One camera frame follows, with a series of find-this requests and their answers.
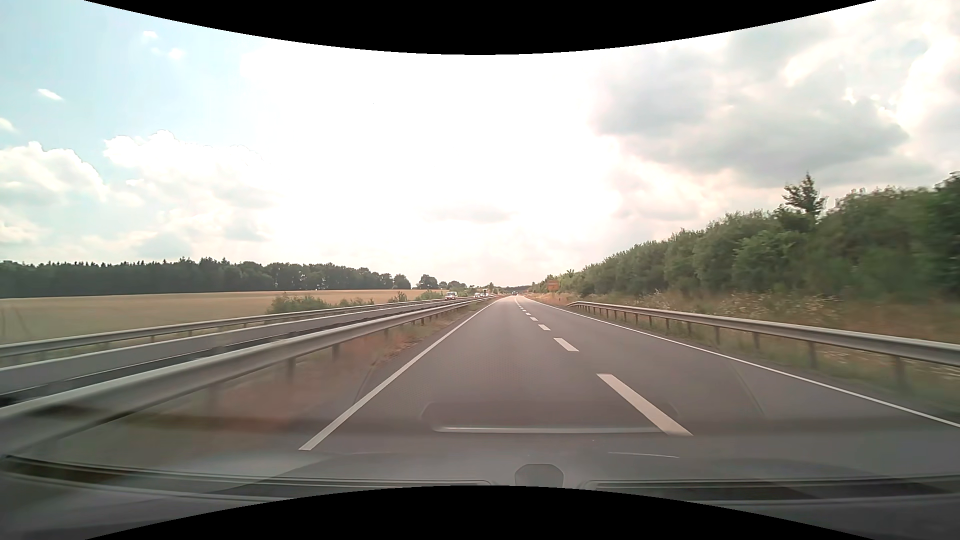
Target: bush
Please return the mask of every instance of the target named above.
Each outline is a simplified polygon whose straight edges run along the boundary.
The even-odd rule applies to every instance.
[[[340,301],[340,304],[334,306],[333,304],[328,303],[327,301],[314,298],[310,295],[306,296],[288,296],[287,293],[283,293],[280,296],[274,298],[274,301],[271,302],[270,307],[267,309],[267,314],[271,315],[274,313],[293,313],[296,311],[313,311],[315,309],[332,309],[334,307],[353,307],[353,306],[372,306],[373,299],[370,299],[368,302],[365,302],[362,298],[354,298],[353,300],[347,300],[346,298]]]
[[[423,294],[420,294],[417,298],[415,298],[415,299],[414,299],[414,302],[419,301],[419,300],[439,300],[439,299],[441,299],[441,298],[443,298],[443,297],[444,297],[444,294],[443,294],[442,292],[436,292],[436,291],[428,290],[428,291],[424,292]]]

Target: grass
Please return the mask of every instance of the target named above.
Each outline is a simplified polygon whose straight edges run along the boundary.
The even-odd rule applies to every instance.
[[[309,291],[329,304],[355,297],[386,304],[397,293],[389,289]],[[0,344],[262,315],[276,295],[276,291],[254,291],[2,299]]]
[[[531,298],[565,306],[585,300],[622,306],[652,307],[755,320],[769,320],[814,327],[865,331],[960,343],[960,310],[950,304],[924,306],[867,305],[826,298],[776,295],[735,294],[713,298],[688,299],[682,295],[651,295],[642,299],[592,296],[581,299],[563,293],[532,294]],[[603,312],[591,316],[605,318]],[[895,361],[884,355],[816,345],[815,363],[806,342],[762,335],[755,346],[750,332],[704,325],[687,325],[663,319],[616,315],[621,324],[639,327],[660,335],[706,345],[720,353],[753,359],[772,366],[826,376],[837,382],[862,384],[885,393],[907,395],[911,399],[960,414],[960,370],[915,360],[902,360],[904,379],[897,377]]]

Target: forest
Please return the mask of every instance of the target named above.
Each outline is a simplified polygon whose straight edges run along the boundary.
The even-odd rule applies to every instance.
[[[925,302],[960,295],[960,171],[933,187],[858,189],[827,209],[807,174],[773,210],[731,212],[531,284],[636,297],[728,292]]]
[[[261,265],[213,258],[120,264],[0,262],[0,298],[393,288],[409,289],[411,284],[403,274],[380,274],[332,262]]]

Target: windshield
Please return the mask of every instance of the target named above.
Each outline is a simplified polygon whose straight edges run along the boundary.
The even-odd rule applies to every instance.
[[[471,484],[960,537],[957,2],[475,56],[0,4],[0,536]]]

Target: solid white edge line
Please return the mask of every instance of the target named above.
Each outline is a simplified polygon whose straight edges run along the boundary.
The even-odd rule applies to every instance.
[[[383,382],[381,382],[380,384],[378,384],[378,385],[376,386],[376,388],[374,388],[373,390],[371,390],[370,392],[368,392],[367,395],[364,396],[360,401],[358,401],[357,403],[351,405],[350,408],[348,408],[347,410],[345,410],[345,411],[343,412],[343,414],[341,414],[340,416],[338,416],[338,417],[336,418],[336,420],[334,420],[333,422],[330,422],[330,424],[329,424],[326,428],[324,428],[323,430],[321,430],[319,433],[317,433],[316,435],[314,435],[313,437],[311,437],[310,440],[308,440],[306,443],[304,443],[303,446],[300,447],[300,449],[301,449],[301,450],[307,450],[307,451],[313,450],[314,447],[316,447],[318,444],[320,444],[321,442],[323,442],[324,439],[326,439],[334,430],[336,430],[337,428],[339,428],[341,424],[343,424],[344,422],[346,422],[347,419],[349,419],[350,416],[353,416],[353,413],[355,413],[356,411],[360,410],[360,407],[362,407],[363,405],[366,405],[368,401],[370,401],[371,399],[373,399],[374,396],[376,396],[377,394],[379,394],[381,390],[383,390],[384,388],[386,388],[387,385],[390,384],[391,382],[393,382],[397,377],[399,377],[400,374],[402,374],[404,371],[407,371],[407,369],[410,368],[410,366],[414,365],[414,363],[416,363],[417,360],[421,359],[421,358],[423,357],[423,355],[426,355],[427,353],[429,353],[430,351],[432,351],[434,347],[436,347],[437,345],[440,345],[440,343],[441,343],[442,341],[444,341],[449,335],[451,335],[452,333],[454,333],[454,332],[456,332],[457,330],[459,330],[460,327],[462,327],[462,326],[465,325],[466,323],[470,322],[470,319],[472,319],[473,317],[476,317],[476,316],[479,315],[480,313],[483,313],[483,310],[484,310],[484,309],[486,309],[487,307],[492,306],[493,304],[496,304],[496,302],[492,302],[492,303],[490,303],[490,304],[487,304],[486,306],[484,306],[482,309],[480,309],[480,310],[477,311],[476,313],[473,313],[472,315],[470,315],[470,317],[468,317],[468,319],[467,319],[466,321],[464,321],[464,322],[460,323],[459,325],[457,325],[457,327],[454,328],[453,330],[445,333],[443,336],[441,336],[440,339],[438,339],[437,341],[434,341],[433,343],[430,344],[429,347],[427,347],[427,348],[424,349],[422,352],[420,352],[419,355],[414,356],[414,358],[413,358],[412,360],[410,360],[409,362],[403,364],[403,367],[401,367],[400,369],[396,370],[395,373],[393,373],[393,374],[390,375],[386,380],[384,380]]]
[[[823,382],[819,382],[819,381],[816,381],[816,380],[813,380],[813,379],[807,379],[807,378],[805,378],[805,377],[800,377],[799,375],[793,375],[792,373],[786,373],[785,371],[780,371],[780,370],[778,370],[778,369],[770,368],[770,367],[763,366],[763,365],[760,365],[760,364],[754,364],[753,362],[748,362],[747,360],[742,360],[742,359],[740,359],[740,358],[734,358],[733,356],[727,356],[727,355],[723,355],[723,354],[721,354],[721,353],[716,353],[716,352],[714,352],[714,351],[708,351],[707,349],[701,349],[700,347],[694,347],[693,345],[687,345],[686,343],[681,343],[680,341],[674,341],[674,340],[672,340],[672,339],[668,339],[668,338],[666,338],[666,337],[662,337],[662,336],[656,335],[656,334],[654,334],[654,333],[649,333],[649,332],[646,332],[646,331],[639,331],[639,330],[635,330],[635,329],[632,329],[632,328],[627,328],[627,327],[623,327],[623,326],[620,326],[620,325],[615,325],[614,323],[611,323],[611,322],[609,322],[609,321],[601,321],[600,319],[594,319],[593,317],[587,317],[586,315],[584,315],[584,314],[582,314],[582,313],[576,313],[576,312],[574,312],[574,311],[570,311],[569,309],[562,309],[562,308],[560,308],[560,307],[550,306],[549,304],[544,304],[543,302],[540,302],[540,301],[538,301],[538,300],[534,300],[534,302],[538,302],[539,304],[543,304],[544,306],[553,307],[554,309],[557,309],[557,310],[559,310],[559,311],[563,311],[564,313],[570,313],[571,315],[577,315],[578,317],[583,317],[583,318],[589,319],[589,320],[591,320],[591,321],[596,321],[596,322],[598,322],[598,323],[604,323],[604,324],[610,325],[610,326],[612,326],[612,327],[617,327],[617,328],[620,328],[620,329],[623,329],[623,330],[635,331],[636,333],[642,333],[643,335],[649,335],[650,337],[656,337],[656,339],[662,339],[663,341],[669,341],[670,343],[676,343],[677,345],[683,345],[684,347],[688,347],[688,348],[690,348],[690,349],[695,349],[695,350],[697,350],[697,351],[702,351],[702,352],[704,352],[704,353],[710,353],[711,355],[714,355],[714,356],[720,356],[721,358],[726,358],[727,360],[735,360],[735,361],[737,361],[737,362],[744,363],[744,364],[747,364],[747,365],[751,365],[751,366],[754,366],[754,367],[758,367],[758,368],[760,368],[760,369],[765,369],[765,370],[770,371],[770,372],[773,372],[773,373],[779,373],[779,374],[781,374],[781,375],[785,375],[785,376],[787,376],[787,377],[790,377],[790,378],[793,378],[793,379],[796,379],[796,380],[803,380],[803,381],[805,381],[805,382],[809,382],[810,384],[816,384],[817,386],[823,386],[824,388],[829,388],[830,390],[836,390],[837,392],[841,392],[841,393],[843,393],[843,394],[848,394],[848,395],[851,395],[851,396],[855,396],[855,397],[857,397],[857,398],[861,398],[861,399],[867,400],[868,402],[874,402],[875,404],[886,405],[886,406],[895,408],[896,410],[901,410],[901,411],[903,411],[903,412],[909,412],[910,414],[915,414],[915,415],[920,416],[920,417],[922,417],[922,418],[926,418],[927,420],[933,420],[934,422],[940,422],[941,424],[947,424],[948,426],[953,426],[953,427],[955,427],[955,428],[960,428],[960,424],[957,424],[956,422],[951,422],[950,420],[945,420],[945,419],[943,419],[943,418],[939,418],[939,417],[933,416],[933,415],[931,415],[931,414],[926,414],[925,412],[920,412],[919,410],[913,410],[912,408],[907,408],[907,407],[902,406],[902,405],[892,404],[892,403],[890,403],[890,402],[885,402],[885,401],[879,400],[879,399],[877,399],[877,398],[871,398],[870,396],[864,396],[863,394],[857,394],[856,392],[852,392],[851,390],[845,390],[845,389],[843,389],[843,388],[838,388],[838,387],[836,387],[836,386],[831,386],[831,385],[829,385],[829,384],[826,384],[826,383],[823,383]]]

